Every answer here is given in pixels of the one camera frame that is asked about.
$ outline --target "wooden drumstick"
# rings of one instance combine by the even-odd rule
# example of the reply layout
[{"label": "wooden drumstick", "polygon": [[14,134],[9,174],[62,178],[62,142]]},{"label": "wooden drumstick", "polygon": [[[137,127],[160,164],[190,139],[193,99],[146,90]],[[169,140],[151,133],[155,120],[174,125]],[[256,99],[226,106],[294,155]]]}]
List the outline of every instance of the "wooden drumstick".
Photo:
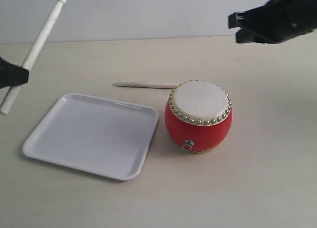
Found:
[{"label": "wooden drumstick", "polygon": [[[50,14],[48,15],[44,25],[42,26],[35,42],[33,43],[27,57],[25,58],[22,67],[31,70],[37,56],[39,55],[47,37],[49,36],[60,12],[62,9],[63,4],[66,2],[66,0],[58,0],[56,6],[51,10]],[[10,87],[8,92],[6,93],[6,96],[4,97],[4,100],[2,101],[0,105],[0,113],[3,115],[7,115],[14,103],[14,100],[16,99],[19,91],[20,86],[14,86]]]},{"label": "wooden drumstick", "polygon": [[179,83],[143,83],[143,82],[117,82],[118,87],[131,87],[131,88],[163,88],[174,89]]}]

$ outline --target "white wall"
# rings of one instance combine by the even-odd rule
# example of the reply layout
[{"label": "white wall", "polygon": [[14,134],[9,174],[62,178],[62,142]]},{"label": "white wall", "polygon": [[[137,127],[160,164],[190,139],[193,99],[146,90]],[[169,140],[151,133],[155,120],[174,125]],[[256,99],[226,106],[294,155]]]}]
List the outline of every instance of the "white wall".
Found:
[{"label": "white wall", "polygon": [[[0,44],[33,42],[57,0],[0,0]],[[227,16],[267,0],[68,0],[48,41],[234,34]]]}]

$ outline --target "tray rim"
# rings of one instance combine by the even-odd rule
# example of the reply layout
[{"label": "tray rim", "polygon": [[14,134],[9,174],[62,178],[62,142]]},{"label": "tray rim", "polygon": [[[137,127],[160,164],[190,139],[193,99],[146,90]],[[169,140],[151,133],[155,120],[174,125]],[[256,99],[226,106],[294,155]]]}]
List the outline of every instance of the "tray rim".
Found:
[{"label": "tray rim", "polygon": [[[140,163],[138,164],[138,167],[137,167],[137,169],[135,170],[134,173],[132,173],[129,176],[114,176],[114,175],[111,175],[111,174],[108,174],[108,173],[94,172],[94,171],[89,171],[88,169],[82,169],[80,167],[69,166],[69,165],[64,164],[64,163],[58,163],[57,161],[50,160],[50,159],[47,159],[47,158],[44,159],[44,158],[41,158],[39,156],[36,156],[36,155],[28,152],[28,148],[29,148],[28,146],[30,144],[32,144],[32,141],[30,141],[30,140],[32,140],[32,138],[35,136],[36,132],[38,132],[44,126],[46,126],[47,120],[51,117],[51,114],[57,109],[59,104],[63,101],[63,98],[71,97],[73,95],[89,97],[89,98],[103,100],[103,101],[108,101],[108,102],[113,102],[113,103],[121,103],[121,104],[125,104],[125,105],[130,105],[130,106],[137,106],[137,107],[144,108],[144,109],[151,109],[153,111],[153,113],[155,114],[155,117],[154,117],[155,126],[153,127],[152,136],[151,136],[151,139],[150,139],[150,142],[149,142],[149,146],[147,146],[146,149],[143,150],[143,154],[142,154]],[[158,112],[158,110],[153,108],[153,107],[150,107],[150,106],[145,106],[145,105],[135,104],[135,103],[129,103],[129,102],[124,102],[124,101],[119,101],[119,100],[114,100],[114,99],[107,99],[107,98],[103,98],[103,97],[91,96],[91,95],[86,95],[86,94],[81,94],[81,93],[67,93],[67,94],[61,96],[54,103],[54,105],[51,107],[51,109],[49,109],[49,111],[46,113],[46,115],[41,119],[41,121],[38,123],[38,125],[33,129],[31,134],[28,136],[28,138],[24,141],[24,143],[22,145],[22,153],[28,158],[39,160],[39,161],[43,161],[43,162],[46,162],[46,163],[55,164],[55,165],[58,165],[58,166],[69,168],[69,169],[75,169],[75,170],[79,170],[79,171],[83,171],[83,172],[87,172],[87,173],[92,173],[92,174],[96,174],[96,175],[100,175],[100,176],[103,176],[103,177],[112,178],[112,179],[116,179],[116,180],[121,180],[121,181],[132,180],[135,177],[137,177],[139,175],[139,173],[141,172],[141,170],[142,170],[145,158],[146,158],[147,153],[149,151],[149,148],[151,146],[151,142],[152,142],[154,133],[155,133],[157,125],[158,125],[158,121],[159,121],[159,112]]]}]

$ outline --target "table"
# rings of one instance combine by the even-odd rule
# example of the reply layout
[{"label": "table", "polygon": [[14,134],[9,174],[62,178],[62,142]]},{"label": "table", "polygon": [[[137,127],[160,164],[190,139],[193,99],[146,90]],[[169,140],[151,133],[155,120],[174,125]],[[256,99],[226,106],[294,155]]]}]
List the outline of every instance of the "table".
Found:
[{"label": "table", "polygon": [[[46,44],[10,114],[0,116],[0,226],[315,227],[316,45],[310,35],[280,45],[238,45],[233,36]],[[0,55],[21,64],[29,49],[1,45]],[[234,108],[228,137],[202,155],[183,153],[169,137],[169,90],[112,85],[190,79],[222,86]],[[138,177],[116,182],[22,154],[32,130],[71,92],[159,111]]]}]

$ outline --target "white plastic tray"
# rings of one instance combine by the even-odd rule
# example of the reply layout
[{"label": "white plastic tray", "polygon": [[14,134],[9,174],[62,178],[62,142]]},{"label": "white plastic tray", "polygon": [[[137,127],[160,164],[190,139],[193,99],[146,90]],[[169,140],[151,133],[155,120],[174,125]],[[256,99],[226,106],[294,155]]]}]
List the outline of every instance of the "white plastic tray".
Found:
[{"label": "white plastic tray", "polygon": [[23,145],[34,159],[118,179],[141,171],[159,114],[154,108],[67,94]]}]

